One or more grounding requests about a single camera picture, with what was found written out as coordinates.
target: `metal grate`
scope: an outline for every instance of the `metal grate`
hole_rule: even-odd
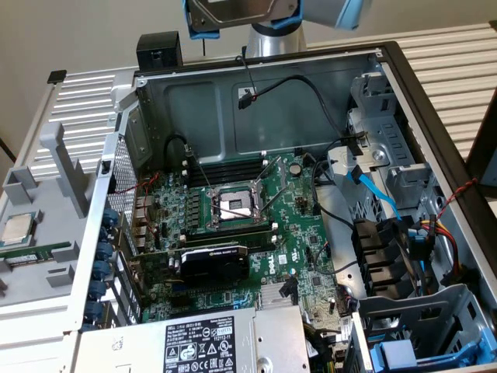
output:
[[[117,144],[114,177],[116,178],[116,190],[126,190],[137,185],[137,177],[134,173],[130,153],[127,150],[124,138],[120,138]],[[123,212],[127,221],[133,221],[136,192],[136,189],[132,189],[126,193],[114,193],[108,196],[110,207],[116,211]]]

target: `motherboard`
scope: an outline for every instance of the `motherboard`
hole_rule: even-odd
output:
[[[314,265],[327,239],[321,212],[313,208],[312,163],[306,161],[283,153],[236,162],[228,178],[236,180],[237,171],[245,173],[239,178],[252,178],[227,183],[219,183],[213,171],[223,166],[156,175],[137,199],[134,236],[140,254],[130,262],[149,302],[142,321],[260,309],[282,298],[282,286],[295,284],[284,300],[298,303],[315,327],[338,329],[335,278]],[[189,257],[212,256],[218,248],[242,255],[237,258],[242,263],[230,267],[236,278],[212,282],[216,273],[205,270],[209,276],[189,281],[189,272],[199,272],[195,263],[187,266]],[[322,270],[333,269],[329,250],[316,263]],[[209,266],[209,261],[200,263]],[[228,266],[236,264],[223,263]]]

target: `green circuit board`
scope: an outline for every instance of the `green circuit board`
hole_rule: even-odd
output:
[[[271,242],[273,233],[270,230],[186,244],[186,249],[219,243],[260,248],[255,253],[249,251],[250,275],[235,286],[226,284],[214,288],[188,288],[179,281],[166,282],[169,274],[163,269],[167,266],[168,255],[183,250],[179,248],[182,228],[194,234],[215,231],[210,227],[211,199],[206,187],[183,189],[178,173],[162,175],[155,184],[158,186],[148,191],[161,205],[153,224],[160,226],[166,223],[167,236],[161,237],[160,246],[157,247],[151,235],[148,235],[143,253],[134,258],[140,261],[146,273],[145,282],[151,301],[143,312],[142,322],[160,321],[211,309],[257,307],[263,285],[283,285],[290,275],[294,275],[298,279],[299,306],[307,313],[310,321],[316,327],[336,329],[339,316],[337,312],[329,311],[329,299],[335,296],[335,279],[316,273],[306,258],[306,246],[315,255],[327,241],[321,214],[313,214],[311,167],[304,168],[302,157],[294,156],[293,153],[269,155],[266,160],[271,162],[278,156],[278,162],[273,163],[262,179],[263,204],[282,189],[283,192],[262,213],[265,220],[255,224],[264,226],[277,223],[276,244]],[[290,165],[295,164],[301,166],[299,176],[289,173]],[[230,191],[237,190],[237,187],[243,189],[244,185],[246,183],[235,183]],[[304,206],[298,204],[296,199],[304,201]],[[240,225],[242,220],[222,223],[222,227]],[[332,270],[332,262],[324,253],[318,265],[322,269]]]

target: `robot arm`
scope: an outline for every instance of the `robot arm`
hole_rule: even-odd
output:
[[[192,39],[217,39],[219,30],[269,23],[275,30],[302,20],[354,30],[370,0],[182,0]]]

